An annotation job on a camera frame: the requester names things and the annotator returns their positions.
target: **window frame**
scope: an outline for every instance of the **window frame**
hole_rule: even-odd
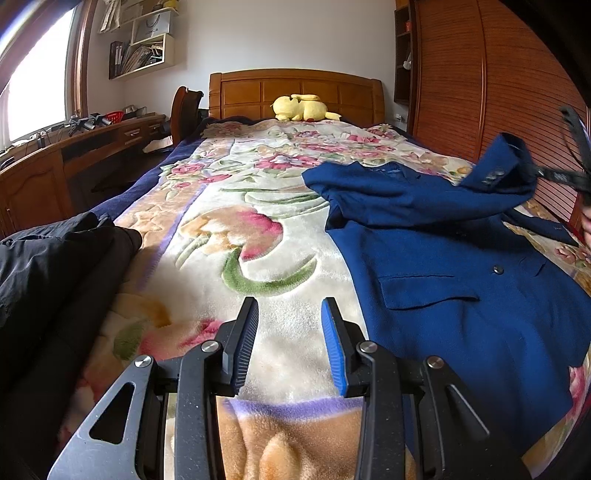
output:
[[[74,114],[81,117],[88,115],[86,98],[87,60],[92,21],[97,3],[98,0],[82,0],[75,7],[71,7],[75,10],[72,16],[70,38],[66,52],[66,77],[64,83],[66,120]],[[5,42],[6,47],[0,52],[0,92],[6,88],[12,74],[37,41],[66,11],[64,3],[60,0],[37,0],[36,5],[23,10],[20,14],[13,12],[13,21],[18,22],[20,28],[11,33],[11,38]],[[48,130],[60,123],[62,122],[36,129],[11,140],[11,144],[27,140],[35,132],[44,129]]]

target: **black jacket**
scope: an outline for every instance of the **black jacket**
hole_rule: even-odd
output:
[[[141,235],[93,213],[0,243],[0,478],[45,478],[76,381]]]

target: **wooden wardrobe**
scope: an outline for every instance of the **wooden wardrobe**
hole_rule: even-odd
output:
[[[544,43],[499,0],[411,0],[413,81],[408,129],[434,151],[478,161],[500,132],[534,161],[580,167],[558,108],[589,109]],[[535,197],[575,228],[576,193],[540,181]]]

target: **jacket pocket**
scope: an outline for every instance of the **jacket pocket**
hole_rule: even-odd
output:
[[[444,300],[480,300],[478,293],[453,275],[405,275],[380,277],[382,296],[387,308],[408,310],[426,307]]]
[[[548,263],[548,259],[539,252],[533,252],[519,262],[519,270],[529,277],[535,277]]]

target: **red basket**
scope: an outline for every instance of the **red basket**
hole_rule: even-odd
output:
[[[121,122],[123,115],[124,113],[121,110],[118,110],[117,112],[107,113],[105,117],[111,120],[114,124],[118,124],[119,122]]]

